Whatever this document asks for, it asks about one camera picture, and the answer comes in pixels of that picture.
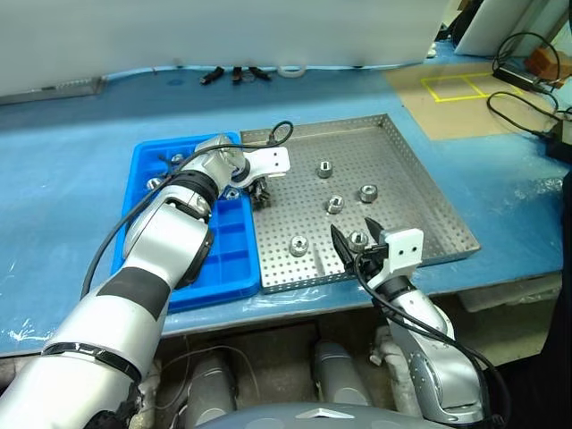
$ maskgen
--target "black power cord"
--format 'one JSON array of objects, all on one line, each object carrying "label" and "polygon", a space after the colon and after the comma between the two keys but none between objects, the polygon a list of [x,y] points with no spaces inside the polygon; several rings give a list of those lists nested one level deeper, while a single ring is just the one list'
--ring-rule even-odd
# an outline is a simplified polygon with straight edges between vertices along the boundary
[{"label": "black power cord", "polygon": [[536,92],[540,92],[541,94],[544,94],[545,96],[547,96],[548,98],[550,98],[552,100],[552,102],[554,103],[554,113],[559,113],[560,112],[560,104],[558,102],[558,99],[550,92],[547,91],[544,88],[538,88],[536,90]]},{"label": "black power cord", "polygon": [[[451,347],[454,347],[455,349],[460,351],[463,355],[465,355],[475,368],[479,379],[479,383],[481,385],[485,419],[497,427],[502,427],[502,428],[506,427],[506,425],[510,420],[510,415],[512,414],[512,403],[510,399],[509,388],[507,387],[507,384],[504,382],[502,375],[496,368],[496,366],[489,359],[483,356],[483,354],[462,345],[458,341],[453,340],[451,337],[447,336],[445,333],[433,328],[431,325],[422,322],[421,320],[417,319],[416,317],[413,317],[412,315],[409,315],[401,308],[395,307],[382,295],[377,293],[375,290],[372,290],[367,285],[367,280],[361,271],[361,260],[362,260],[361,258],[362,254],[358,254],[354,261],[354,272],[356,273],[357,281],[359,282],[361,287],[364,288],[364,290],[374,299],[374,302],[378,303],[382,308],[386,310],[384,312],[385,316],[395,324],[398,324],[401,327],[410,330],[411,332],[418,333],[419,335],[423,335],[424,337],[430,338],[432,340],[441,341],[445,344],[450,345]],[[399,319],[396,315],[402,317],[411,324],[407,324],[406,322],[404,322],[404,320]],[[500,415],[500,418],[498,418],[497,416],[493,416],[491,413],[488,388],[486,385],[486,381],[484,379],[484,373],[477,361],[482,362],[489,369],[489,371],[491,371],[491,374],[494,377],[495,382],[499,385],[500,395],[502,397],[502,403],[503,403],[503,410],[502,414]]]},{"label": "black power cord", "polygon": [[509,118],[506,114],[503,114],[502,112],[500,112],[496,107],[494,107],[492,105],[492,99],[495,97],[498,97],[500,95],[516,98],[517,100],[519,100],[519,101],[525,103],[526,105],[529,105],[530,107],[532,107],[536,112],[538,112],[540,114],[544,114],[544,115],[548,116],[549,118],[551,118],[555,121],[561,121],[562,120],[562,118],[559,118],[556,114],[552,114],[550,112],[547,112],[544,109],[541,109],[540,107],[535,105],[534,103],[531,103],[530,101],[526,100],[525,98],[522,98],[522,97],[520,97],[516,94],[513,94],[511,92],[497,91],[497,92],[493,92],[492,94],[489,95],[489,97],[486,99],[486,106],[489,108],[489,110],[491,110],[491,112],[494,112],[495,114],[499,115],[506,122],[514,125],[515,127],[521,129],[522,131],[529,132],[529,133],[535,135],[536,137],[539,137],[541,139],[546,139],[549,137],[549,135],[548,135],[548,133],[543,132],[543,131],[531,130],[530,128],[527,128],[524,125],[521,125],[518,122],[514,121],[513,119]]},{"label": "black power cord", "polygon": [[570,106],[568,109],[557,110],[556,113],[563,114],[564,119],[566,119],[567,121],[571,121],[569,116],[572,114],[572,106]]},{"label": "black power cord", "polygon": [[[287,126],[288,127],[288,131],[286,131],[286,134],[284,136],[282,136],[280,139],[276,139],[276,131],[281,128],[282,126]],[[117,232],[123,227],[123,225],[130,223],[131,221],[133,221],[133,219],[135,219],[137,217],[137,215],[139,213],[141,213],[141,211],[147,207],[147,205],[149,204],[149,202],[151,201],[151,199],[153,198],[153,196],[161,189],[163,189],[165,186],[167,186],[169,183],[171,183],[173,181],[173,179],[175,179],[175,177],[177,177],[177,174],[179,174],[181,172],[181,170],[183,169],[183,167],[185,167],[188,163],[190,163],[191,161],[193,161],[194,159],[197,159],[199,156],[202,156],[212,150],[218,150],[218,149],[225,149],[225,148],[237,148],[237,149],[261,149],[261,148],[268,148],[268,147],[278,147],[281,144],[283,144],[284,142],[286,142],[286,140],[288,140],[291,136],[292,133],[294,132],[294,124],[290,121],[281,121],[278,122],[276,125],[273,126],[273,128],[270,131],[270,134],[268,135],[268,140],[266,141],[266,144],[264,146],[257,146],[257,145],[233,145],[233,144],[226,144],[226,145],[219,145],[219,146],[211,146],[211,147],[205,147],[202,149],[199,149],[197,151],[195,151],[193,154],[191,154],[190,156],[186,157],[177,167],[176,170],[174,170],[173,172],[171,172],[170,174],[167,175],[167,177],[164,179],[163,182],[161,182],[161,184],[159,186],[157,186],[155,189],[151,190],[148,194],[146,194],[143,199],[141,199],[118,223],[115,224],[115,226],[109,231],[109,233],[107,234],[107,236],[104,238],[103,242],[101,243],[101,245],[99,246],[99,248],[96,251],[96,254],[93,256],[93,259],[91,260],[91,263],[89,264],[89,268],[88,271],[86,272],[86,276],[83,279],[83,284],[81,286],[81,296],[80,299],[83,299],[83,297],[85,297],[88,293],[89,290],[91,289],[91,283],[93,282],[93,276],[96,273],[96,269],[97,266],[99,265],[99,261],[101,260],[101,257],[103,256],[103,254],[105,253],[105,250],[107,249],[107,247],[109,246],[109,244],[112,242],[112,240],[114,239],[115,235],[117,234]]]},{"label": "black power cord", "polygon": [[556,58],[556,66],[557,66],[556,67],[556,79],[554,81],[558,81],[560,79],[560,55],[558,54],[558,51],[556,50],[554,45],[551,42],[549,42],[544,36],[541,36],[538,33],[533,33],[532,31],[520,31],[520,32],[515,33],[515,34],[511,34],[510,36],[508,36],[507,38],[505,38],[502,41],[502,43],[499,45],[499,48],[497,49],[496,55],[492,59],[492,72],[496,72],[497,69],[499,69],[499,67],[501,67],[507,61],[508,58],[510,58],[510,55],[508,53],[502,52],[503,48],[507,45],[507,43],[510,42],[510,40],[512,40],[514,38],[520,38],[523,36],[535,36],[536,38],[539,38],[554,53],[554,56]]}]

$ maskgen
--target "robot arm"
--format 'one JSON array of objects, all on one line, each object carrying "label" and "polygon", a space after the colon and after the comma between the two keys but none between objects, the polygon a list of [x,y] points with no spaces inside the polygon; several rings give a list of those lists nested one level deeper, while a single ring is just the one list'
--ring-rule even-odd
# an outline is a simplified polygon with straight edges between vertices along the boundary
[{"label": "robot arm", "polygon": [[[196,150],[230,143],[218,136]],[[213,204],[228,185],[244,188],[289,169],[282,147],[213,148],[186,164],[130,227],[119,272],[81,300],[0,398],[0,427],[123,427],[136,411],[171,292],[196,279],[213,243]]]},{"label": "robot arm", "polygon": [[[379,245],[365,251],[362,266],[367,286],[393,306],[446,334],[454,340],[449,318],[408,279],[421,264],[423,232],[418,229],[388,231],[366,218],[367,227]],[[353,256],[344,248],[345,239],[332,226],[332,240],[342,262],[351,269]],[[424,418],[444,425],[477,425],[484,420],[478,374],[459,350],[437,339],[413,332],[407,319],[400,323],[388,317],[391,335],[408,360],[411,381]]]}]

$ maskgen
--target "small metal part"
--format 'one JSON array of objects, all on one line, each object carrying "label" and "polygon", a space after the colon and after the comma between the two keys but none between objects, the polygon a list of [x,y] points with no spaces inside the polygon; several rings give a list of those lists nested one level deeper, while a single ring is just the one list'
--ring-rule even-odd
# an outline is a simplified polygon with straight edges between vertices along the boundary
[{"label": "small metal part", "polygon": [[325,209],[330,215],[336,215],[343,209],[343,198],[339,195],[332,195],[326,203]]},{"label": "small metal part", "polygon": [[171,157],[171,164],[180,164],[185,159],[183,154],[175,154]]},{"label": "small metal part", "polygon": [[206,200],[202,198],[199,194],[195,194],[189,201],[188,206],[194,208],[197,213],[204,216],[205,218],[210,217],[211,207],[208,205]]},{"label": "small metal part", "polygon": [[254,82],[257,77],[250,70],[242,71],[242,81],[246,83]]},{"label": "small metal part", "polygon": [[147,181],[147,189],[149,190],[153,190],[155,189],[157,186],[159,186],[161,184],[162,180],[159,179],[158,177],[154,177],[152,179],[149,179]]},{"label": "small metal part", "polygon": [[0,97],[0,105],[27,103],[54,98],[82,97],[99,94],[105,86],[104,78],[70,80],[51,87],[31,89],[18,94]]},{"label": "small metal part", "polygon": [[232,68],[232,84],[238,85],[242,82],[242,67]]},{"label": "small metal part", "polygon": [[210,73],[200,78],[199,82],[201,85],[208,85],[209,83],[214,82],[215,80],[223,76],[223,73],[224,73],[223,67],[216,67],[214,71],[211,71]]},{"label": "small metal part", "polygon": [[253,181],[250,186],[248,186],[248,194],[250,194],[252,208],[254,210],[269,207],[271,204],[266,177],[260,177]]},{"label": "small metal part", "polygon": [[248,67],[248,71],[261,80],[266,80],[266,81],[272,80],[272,78],[268,73],[260,70],[258,67]]},{"label": "small metal part", "polygon": [[367,237],[367,233],[365,231],[353,231],[348,237],[349,250],[354,253],[362,252],[366,248],[368,241],[369,237]]},{"label": "small metal part", "polygon": [[289,251],[293,257],[302,257],[306,254],[308,248],[307,238],[296,235],[290,239]]},{"label": "small metal part", "polygon": [[239,199],[240,198],[240,191],[236,188],[228,188],[226,192],[224,192],[224,199]]},{"label": "small metal part", "polygon": [[321,161],[320,165],[318,165],[318,177],[321,179],[327,179],[332,176],[332,173],[332,163],[330,161]]},{"label": "small metal part", "polygon": [[377,187],[375,185],[364,185],[359,189],[359,199],[362,203],[373,203],[377,198]]}]

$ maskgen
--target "metal fitting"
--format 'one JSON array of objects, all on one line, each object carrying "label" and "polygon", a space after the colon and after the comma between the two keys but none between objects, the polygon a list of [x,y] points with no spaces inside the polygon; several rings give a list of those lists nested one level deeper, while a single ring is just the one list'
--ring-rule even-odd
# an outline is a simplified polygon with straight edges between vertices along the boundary
[{"label": "metal fitting", "polygon": [[354,253],[363,252],[367,246],[369,237],[367,233],[362,230],[353,231],[348,237],[348,247]]},{"label": "metal fitting", "polygon": [[364,185],[359,189],[359,199],[362,203],[373,203],[377,198],[377,187],[375,185]]},{"label": "metal fitting", "polygon": [[343,198],[339,195],[332,195],[326,203],[325,209],[330,215],[338,214],[343,209]]},{"label": "metal fitting", "polygon": [[293,257],[302,257],[306,254],[309,243],[306,237],[296,235],[290,240],[289,251]]},{"label": "metal fitting", "polygon": [[149,179],[147,181],[147,189],[149,190],[153,190],[155,189],[157,186],[159,186],[161,184],[162,180],[159,179],[158,177],[154,177],[152,179]]},{"label": "metal fitting", "polygon": [[189,203],[187,204],[188,207],[195,209],[195,211],[205,217],[208,218],[211,215],[211,207],[210,205],[208,205],[208,203],[206,202],[206,200],[204,198],[202,198],[198,193],[195,193],[195,195],[193,195],[190,198]]},{"label": "metal fitting", "polygon": [[239,199],[240,198],[240,191],[236,188],[228,188],[226,192],[224,192],[224,199]]},{"label": "metal fitting", "polygon": [[171,164],[180,164],[180,163],[182,163],[183,159],[185,159],[183,154],[175,154],[171,158]]},{"label": "metal fitting", "polygon": [[327,179],[333,173],[332,163],[330,161],[321,161],[318,165],[318,177]]},{"label": "metal fitting", "polygon": [[243,70],[242,71],[242,81],[243,82],[254,82],[257,79],[257,77],[252,73],[252,71],[250,70]]}]

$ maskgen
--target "perforated metal tray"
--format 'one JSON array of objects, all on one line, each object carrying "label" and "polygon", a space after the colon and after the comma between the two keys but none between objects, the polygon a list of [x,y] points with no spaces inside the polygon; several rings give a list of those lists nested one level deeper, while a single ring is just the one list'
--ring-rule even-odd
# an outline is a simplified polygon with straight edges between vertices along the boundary
[{"label": "perforated metal tray", "polygon": [[[268,132],[243,131],[241,141],[263,142]],[[345,278],[332,246],[330,224],[349,235],[366,230],[365,216],[385,228],[421,228],[425,265],[461,259],[480,248],[388,115],[299,125],[285,146],[291,169],[268,180],[272,204],[254,212],[264,292]],[[321,161],[333,165],[329,179],[316,175]],[[372,204],[358,197],[359,188],[368,183],[379,189]],[[345,200],[339,214],[328,214],[324,208],[333,194]],[[309,240],[302,257],[293,257],[288,250],[296,235]]]}]

